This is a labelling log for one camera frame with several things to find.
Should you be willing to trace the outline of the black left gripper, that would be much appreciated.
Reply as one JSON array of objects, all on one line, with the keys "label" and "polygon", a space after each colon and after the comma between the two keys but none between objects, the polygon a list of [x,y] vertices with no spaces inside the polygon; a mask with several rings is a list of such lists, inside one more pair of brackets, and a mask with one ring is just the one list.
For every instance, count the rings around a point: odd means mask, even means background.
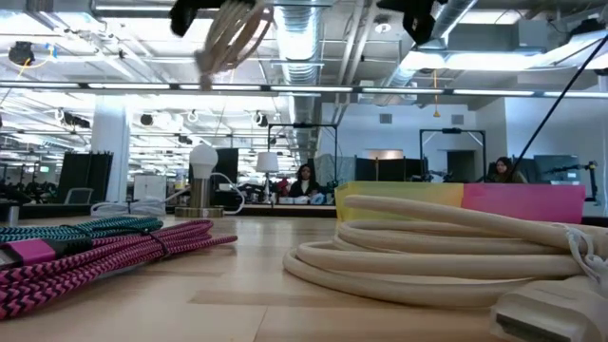
[{"label": "black left gripper", "polygon": [[173,33],[183,37],[198,15],[198,9],[219,9],[228,2],[245,4],[252,8],[257,0],[177,0],[169,11],[170,28]]}]

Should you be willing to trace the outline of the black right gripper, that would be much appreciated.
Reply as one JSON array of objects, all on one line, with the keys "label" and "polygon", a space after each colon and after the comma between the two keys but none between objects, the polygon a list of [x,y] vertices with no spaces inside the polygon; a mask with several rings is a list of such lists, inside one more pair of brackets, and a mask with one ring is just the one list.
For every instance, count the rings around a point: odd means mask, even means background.
[{"label": "black right gripper", "polygon": [[435,25],[431,13],[435,5],[442,6],[447,0],[378,0],[377,7],[383,10],[403,12],[403,27],[416,45],[425,44]]}]

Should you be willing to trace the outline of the long ceiling light strip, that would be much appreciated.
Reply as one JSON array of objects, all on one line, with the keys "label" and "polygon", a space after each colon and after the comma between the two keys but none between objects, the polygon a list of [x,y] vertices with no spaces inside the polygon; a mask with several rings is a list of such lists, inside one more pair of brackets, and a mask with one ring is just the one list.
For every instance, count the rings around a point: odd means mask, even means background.
[{"label": "long ceiling light strip", "polygon": [[[152,84],[152,83],[71,83],[71,82],[30,82],[0,81],[0,88],[60,90],[60,91],[122,91],[124,93],[187,92],[198,91],[197,84]],[[211,85],[209,92],[229,93],[288,93],[288,94],[365,94],[365,95],[437,95],[437,96],[479,96],[514,98],[559,98],[608,100],[608,91],[546,91],[520,89],[475,89],[475,88],[434,88],[434,87],[377,87],[346,85]]]}]

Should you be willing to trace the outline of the white building pillar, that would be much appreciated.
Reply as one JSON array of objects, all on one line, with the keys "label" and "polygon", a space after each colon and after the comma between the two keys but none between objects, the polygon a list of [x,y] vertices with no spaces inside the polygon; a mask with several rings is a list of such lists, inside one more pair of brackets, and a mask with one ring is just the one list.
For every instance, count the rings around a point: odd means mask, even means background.
[{"label": "white building pillar", "polygon": [[91,150],[112,155],[105,201],[126,199],[131,121],[125,96],[95,97]]}]

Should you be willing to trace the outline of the table lamp with white bulb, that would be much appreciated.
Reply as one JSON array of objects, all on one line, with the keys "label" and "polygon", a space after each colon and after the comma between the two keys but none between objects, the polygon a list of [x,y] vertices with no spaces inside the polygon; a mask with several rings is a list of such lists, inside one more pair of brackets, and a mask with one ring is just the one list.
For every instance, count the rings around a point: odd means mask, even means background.
[{"label": "table lamp with white bulb", "polygon": [[221,207],[211,205],[214,192],[210,179],[218,163],[218,153],[215,148],[201,144],[193,148],[189,154],[192,176],[190,184],[190,199],[187,206],[176,207],[175,216],[190,219],[214,219],[223,216]]}]

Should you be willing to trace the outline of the yellow plastic bin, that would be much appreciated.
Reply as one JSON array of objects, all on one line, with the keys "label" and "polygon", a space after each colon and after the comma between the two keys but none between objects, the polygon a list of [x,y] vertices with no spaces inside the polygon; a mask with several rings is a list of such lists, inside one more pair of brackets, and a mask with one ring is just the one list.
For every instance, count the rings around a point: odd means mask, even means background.
[{"label": "yellow plastic bin", "polygon": [[350,195],[419,200],[460,207],[464,197],[461,183],[407,182],[407,181],[351,181],[334,189],[336,216],[339,221],[395,219],[407,217],[367,209],[346,207],[344,199]]}]

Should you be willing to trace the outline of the person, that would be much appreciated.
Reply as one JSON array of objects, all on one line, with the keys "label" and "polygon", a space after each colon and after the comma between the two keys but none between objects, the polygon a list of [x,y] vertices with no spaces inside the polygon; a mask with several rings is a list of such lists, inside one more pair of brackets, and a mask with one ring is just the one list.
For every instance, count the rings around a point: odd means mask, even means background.
[{"label": "person", "polygon": [[303,164],[296,172],[296,181],[290,187],[289,196],[291,198],[310,197],[315,195],[319,188],[314,170],[308,164]]},{"label": "person", "polygon": [[494,173],[487,177],[489,182],[499,183],[527,183],[524,175],[515,169],[512,160],[508,157],[499,157],[494,163]]}]

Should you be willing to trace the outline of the white shade lamp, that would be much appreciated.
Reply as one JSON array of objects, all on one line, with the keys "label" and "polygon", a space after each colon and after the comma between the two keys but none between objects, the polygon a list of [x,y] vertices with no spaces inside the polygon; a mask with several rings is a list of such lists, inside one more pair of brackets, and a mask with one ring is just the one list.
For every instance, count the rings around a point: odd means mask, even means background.
[{"label": "white shade lamp", "polygon": [[263,173],[265,177],[264,183],[264,202],[271,204],[271,193],[270,193],[270,175],[275,174],[279,171],[278,155],[276,152],[259,152],[256,160],[256,171]]}]

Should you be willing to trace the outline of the white cabinet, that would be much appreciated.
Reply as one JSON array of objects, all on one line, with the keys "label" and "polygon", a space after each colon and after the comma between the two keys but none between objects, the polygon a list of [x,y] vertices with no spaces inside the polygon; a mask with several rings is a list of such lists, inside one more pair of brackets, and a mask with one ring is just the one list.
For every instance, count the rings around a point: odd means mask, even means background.
[{"label": "white cabinet", "polygon": [[136,175],[133,184],[134,200],[165,200],[166,176]]}]

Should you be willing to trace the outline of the black partition screen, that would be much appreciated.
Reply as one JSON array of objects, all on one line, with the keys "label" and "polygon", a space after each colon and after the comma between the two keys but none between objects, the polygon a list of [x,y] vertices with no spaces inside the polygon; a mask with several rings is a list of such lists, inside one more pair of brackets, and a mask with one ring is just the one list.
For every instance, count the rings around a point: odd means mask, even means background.
[{"label": "black partition screen", "polygon": [[91,189],[90,202],[105,200],[110,178],[111,152],[65,153],[57,188],[57,200],[65,202],[72,188]]}]

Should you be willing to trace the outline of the dark computer monitor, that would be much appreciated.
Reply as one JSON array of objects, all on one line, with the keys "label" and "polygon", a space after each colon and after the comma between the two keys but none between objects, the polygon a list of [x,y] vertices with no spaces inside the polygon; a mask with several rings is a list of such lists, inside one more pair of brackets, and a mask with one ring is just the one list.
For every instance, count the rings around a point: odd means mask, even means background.
[{"label": "dark computer monitor", "polygon": [[576,155],[535,155],[538,180],[545,183],[579,182],[579,157]]}]

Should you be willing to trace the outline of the red plastic bin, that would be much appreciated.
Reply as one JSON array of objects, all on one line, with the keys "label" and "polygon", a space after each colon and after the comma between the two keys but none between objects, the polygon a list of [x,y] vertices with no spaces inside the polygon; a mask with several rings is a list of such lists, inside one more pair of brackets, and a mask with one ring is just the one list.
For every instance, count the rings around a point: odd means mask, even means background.
[{"label": "red plastic bin", "polygon": [[516,219],[580,223],[585,198],[582,185],[469,183],[462,207]]}]

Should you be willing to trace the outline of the grey office chair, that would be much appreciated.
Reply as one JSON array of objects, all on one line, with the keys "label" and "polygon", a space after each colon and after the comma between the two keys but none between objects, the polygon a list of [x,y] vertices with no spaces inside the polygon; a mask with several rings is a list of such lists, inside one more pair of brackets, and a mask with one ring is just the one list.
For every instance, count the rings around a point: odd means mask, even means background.
[{"label": "grey office chair", "polygon": [[86,187],[74,187],[67,191],[64,204],[90,204],[94,190]]}]

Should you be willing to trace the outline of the black articulated stand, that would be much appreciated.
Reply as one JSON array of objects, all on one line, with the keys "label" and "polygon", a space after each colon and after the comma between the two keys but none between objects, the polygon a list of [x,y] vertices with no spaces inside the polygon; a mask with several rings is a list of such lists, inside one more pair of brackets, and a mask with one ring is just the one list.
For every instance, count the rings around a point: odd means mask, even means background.
[{"label": "black articulated stand", "polygon": [[585,170],[589,173],[589,181],[591,186],[591,195],[585,199],[586,202],[593,202],[596,206],[600,206],[601,202],[598,199],[599,188],[596,181],[596,170],[598,163],[596,161],[589,161],[586,164],[572,164],[562,167],[553,167],[548,171],[544,171],[544,174],[557,174],[561,172],[567,172],[571,170]]}]

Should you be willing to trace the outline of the black robot rig frame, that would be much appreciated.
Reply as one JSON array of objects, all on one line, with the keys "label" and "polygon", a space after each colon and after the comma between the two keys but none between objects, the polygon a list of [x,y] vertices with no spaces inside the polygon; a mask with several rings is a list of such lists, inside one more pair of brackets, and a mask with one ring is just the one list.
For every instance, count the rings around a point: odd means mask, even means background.
[{"label": "black robot rig frame", "polygon": [[[425,154],[424,154],[425,144],[431,140],[430,136],[429,136],[428,140],[426,140],[426,141],[424,140],[424,135],[427,132],[430,132],[433,137],[436,133],[451,134],[451,135],[460,135],[460,134],[466,133],[471,139],[473,139],[475,142],[477,142],[478,145],[480,145],[482,147],[482,151],[483,151],[482,152],[483,153],[483,174],[476,180],[476,182],[485,182],[487,171],[488,171],[485,130],[462,129],[462,128],[458,128],[458,127],[420,129],[419,130],[419,157],[420,157],[421,163],[423,163],[424,159],[425,159]],[[481,138],[478,139],[475,136],[476,134],[478,134]]]},{"label": "black robot rig frame", "polygon": [[328,189],[340,183],[341,148],[338,126],[331,123],[270,123],[266,131],[266,151],[286,158],[290,166],[280,173],[295,172],[308,164],[316,181]]}]

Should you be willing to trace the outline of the silver ceiling air duct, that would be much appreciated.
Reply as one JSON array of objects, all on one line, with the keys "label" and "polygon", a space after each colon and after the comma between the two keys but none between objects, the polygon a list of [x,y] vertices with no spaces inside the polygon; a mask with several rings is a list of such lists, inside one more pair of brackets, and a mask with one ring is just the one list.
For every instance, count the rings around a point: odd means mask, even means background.
[{"label": "silver ceiling air duct", "polygon": [[[319,61],[321,32],[321,8],[317,0],[281,0],[291,3],[275,7],[276,43],[282,64],[284,85],[317,86],[319,83]],[[292,124],[314,122],[315,98],[312,96],[289,96],[288,107]],[[305,162],[314,157],[314,130],[295,128],[292,142],[295,155]]]}]

